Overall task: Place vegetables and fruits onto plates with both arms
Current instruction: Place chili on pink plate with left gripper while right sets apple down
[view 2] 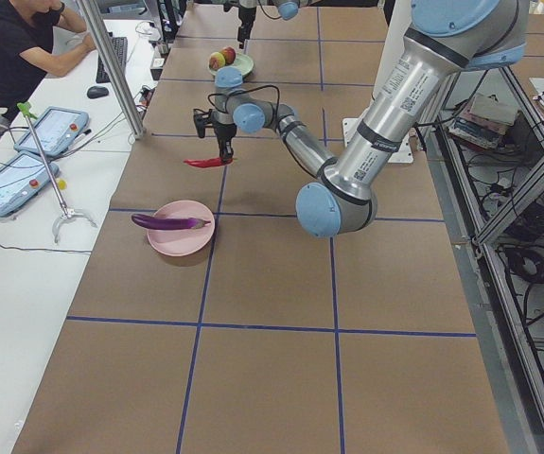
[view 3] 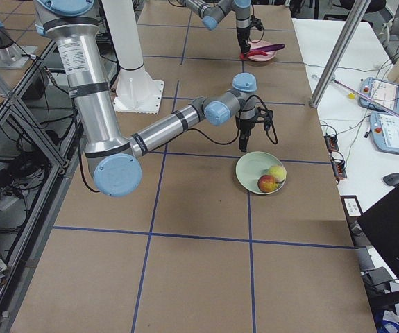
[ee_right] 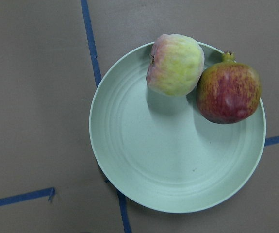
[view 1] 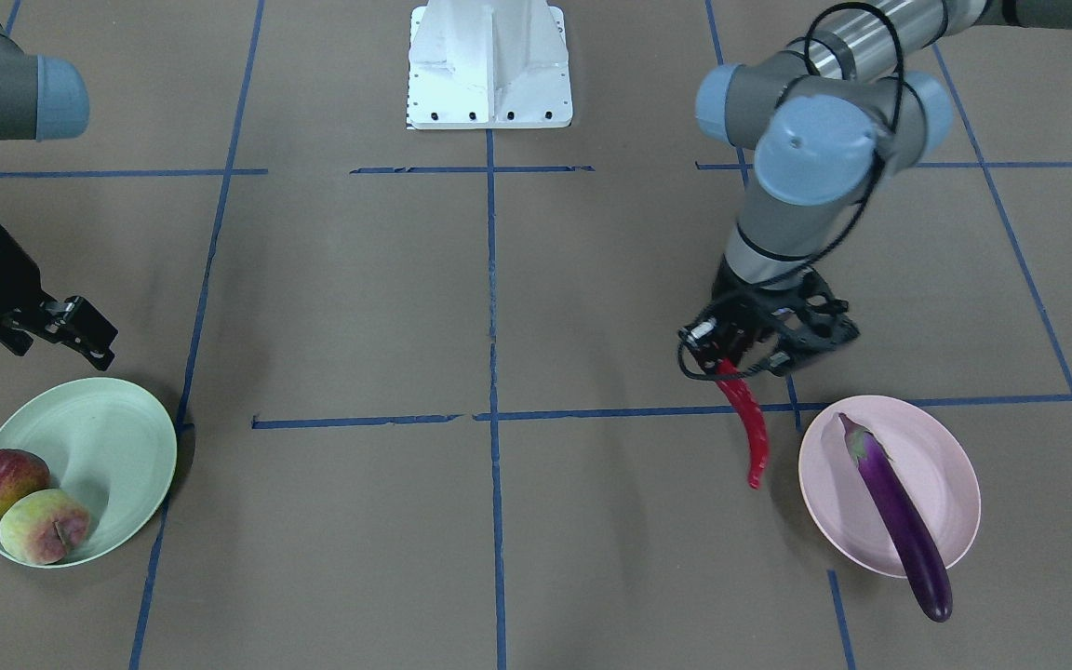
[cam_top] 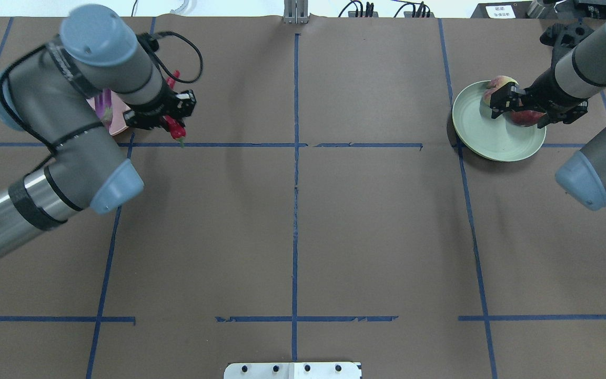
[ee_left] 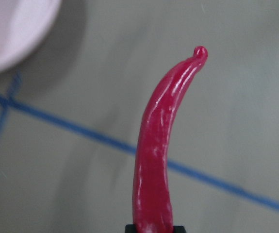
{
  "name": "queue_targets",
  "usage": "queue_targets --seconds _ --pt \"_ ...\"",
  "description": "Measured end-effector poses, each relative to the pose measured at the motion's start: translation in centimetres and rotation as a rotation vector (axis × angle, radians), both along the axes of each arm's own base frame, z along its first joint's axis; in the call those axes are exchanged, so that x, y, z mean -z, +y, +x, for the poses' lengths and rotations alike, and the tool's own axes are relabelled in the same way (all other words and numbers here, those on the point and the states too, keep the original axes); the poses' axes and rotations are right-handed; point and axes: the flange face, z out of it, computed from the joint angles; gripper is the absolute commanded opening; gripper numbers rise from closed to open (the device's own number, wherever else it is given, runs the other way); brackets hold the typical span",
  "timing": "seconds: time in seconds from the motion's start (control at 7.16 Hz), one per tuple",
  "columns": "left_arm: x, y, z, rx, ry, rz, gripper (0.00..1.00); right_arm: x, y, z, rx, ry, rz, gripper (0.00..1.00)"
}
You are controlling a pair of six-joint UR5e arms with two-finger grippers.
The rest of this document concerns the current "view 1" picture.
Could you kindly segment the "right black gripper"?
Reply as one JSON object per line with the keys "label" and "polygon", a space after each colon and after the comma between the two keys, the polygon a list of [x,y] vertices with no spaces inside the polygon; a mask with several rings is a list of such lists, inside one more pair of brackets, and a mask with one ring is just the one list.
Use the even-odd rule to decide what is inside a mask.
{"label": "right black gripper", "polygon": [[26,355],[39,338],[81,355],[96,370],[114,364],[118,328],[81,296],[56,301],[43,291],[38,264],[0,226],[0,344]]}

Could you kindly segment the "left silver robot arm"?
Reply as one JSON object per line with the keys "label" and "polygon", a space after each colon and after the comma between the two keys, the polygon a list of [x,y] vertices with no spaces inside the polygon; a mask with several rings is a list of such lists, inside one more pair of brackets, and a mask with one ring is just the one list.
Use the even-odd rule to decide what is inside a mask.
{"label": "left silver robot arm", "polygon": [[711,301],[679,334],[686,376],[783,377],[858,339],[816,264],[944,142],[948,90],[907,60],[974,26],[1072,30],[1072,1],[842,1],[763,62],[708,74],[698,126],[754,161]]}

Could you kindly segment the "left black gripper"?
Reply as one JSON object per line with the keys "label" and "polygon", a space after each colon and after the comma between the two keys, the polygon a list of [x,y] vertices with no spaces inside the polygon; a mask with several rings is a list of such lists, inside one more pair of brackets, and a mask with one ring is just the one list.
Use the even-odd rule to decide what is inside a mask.
{"label": "left black gripper", "polygon": [[689,379],[785,377],[860,338],[850,306],[815,270],[785,288],[753,286],[720,264],[712,300],[681,330],[681,364]]}

